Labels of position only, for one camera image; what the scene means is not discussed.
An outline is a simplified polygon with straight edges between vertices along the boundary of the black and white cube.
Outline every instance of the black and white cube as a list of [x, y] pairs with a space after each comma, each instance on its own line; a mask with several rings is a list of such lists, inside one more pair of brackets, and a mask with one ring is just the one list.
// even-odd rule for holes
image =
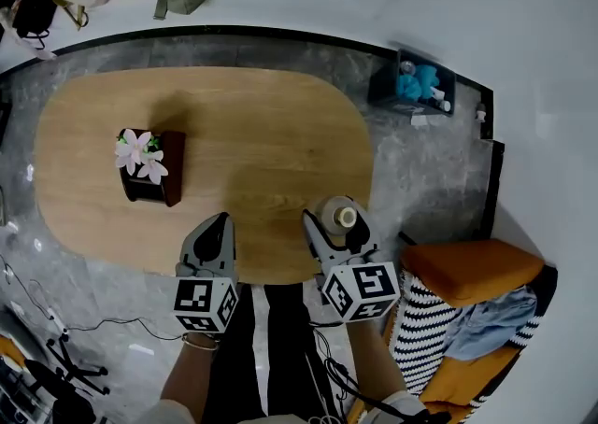
[[176, 278], [173, 313], [184, 332], [225, 332], [238, 302], [231, 278]]
[[400, 297], [392, 262], [333, 266], [323, 292], [345, 322], [383, 316]]

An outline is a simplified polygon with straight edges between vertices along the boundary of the sleeve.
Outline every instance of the sleeve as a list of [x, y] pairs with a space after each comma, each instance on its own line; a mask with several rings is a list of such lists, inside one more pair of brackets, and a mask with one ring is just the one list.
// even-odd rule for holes
[[[395, 392], [383, 402], [407, 416], [415, 416], [426, 408], [416, 396], [409, 394], [406, 390]], [[399, 424], [401, 422], [403, 422], [401, 418], [374, 408], [365, 415], [360, 424]]]
[[195, 424], [195, 421], [184, 405], [162, 400], [136, 420], [135, 424]]

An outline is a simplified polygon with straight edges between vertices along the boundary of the chair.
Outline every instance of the chair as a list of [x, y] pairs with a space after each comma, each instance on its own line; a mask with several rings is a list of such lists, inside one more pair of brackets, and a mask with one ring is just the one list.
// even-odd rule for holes
[[64, 371], [60, 368], [56, 369], [56, 374], [64, 379], [64, 381], [70, 382], [72, 379], [77, 379], [77, 381], [82, 382], [89, 388], [93, 389], [100, 394], [107, 395], [110, 393], [109, 388], [98, 388], [93, 382], [91, 382], [87, 377], [99, 376], [99, 375], [107, 375], [108, 370], [105, 367], [99, 368], [97, 371], [81, 369], [77, 367], [73, 361], [71, 361], [70, 356], [68, 355], [68, 351], [66, 350], [66, 346], [64, 343], [68, 342], [68, 334], [62, 334], [60, 338], [58, 338], [58, 344], [61, 349], [62, 356], [56, 352], [54, 349], [55, 341], [53, 339], [49, 339], [46, 343], [46, 347], [50, 350], [50, 353], [62, 364], [64, 369], [66, 370], [66, 376], [64, 376]]
[[29, 390], [36, 393], [39, 388], [44, 388], [56, 398], [52, 406], [52, 422], [55, 424], [95, 422], [92, 405], [77, 394], [75, 386], [65, 381], [63, 375], [53, 373], [44, 364], [35, 360], [26, 360], [25, 364], [36, 380]]

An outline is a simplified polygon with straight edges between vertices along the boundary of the black bag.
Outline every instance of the black bag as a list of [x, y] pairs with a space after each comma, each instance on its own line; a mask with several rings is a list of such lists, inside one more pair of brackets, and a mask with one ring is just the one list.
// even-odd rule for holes
[[46, 47], [42, 39], [50, 35], [48, 29], [55, 12], [52, 0], [21, 0], [12, 26], [19, 37], [39, 40], [42, 47], [38, 49], [42, 50]]

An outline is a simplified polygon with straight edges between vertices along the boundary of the oval table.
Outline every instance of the oval table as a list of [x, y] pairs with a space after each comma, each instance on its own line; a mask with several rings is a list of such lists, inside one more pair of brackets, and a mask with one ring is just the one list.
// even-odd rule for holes
[[[181, 202], [129, 202], [115, 168], [123, 128], [184, 132]], [[246, 283], [318, 271], [301, 211], [346, 194], [367, 206], [372, 151], [353, 103], [305, 74], [161, 68], [75, 78], [49, 100], [36, 135], [36, 199], [55, 237], [86, 257], [173, 275], [185, 237], [229, 212]]]

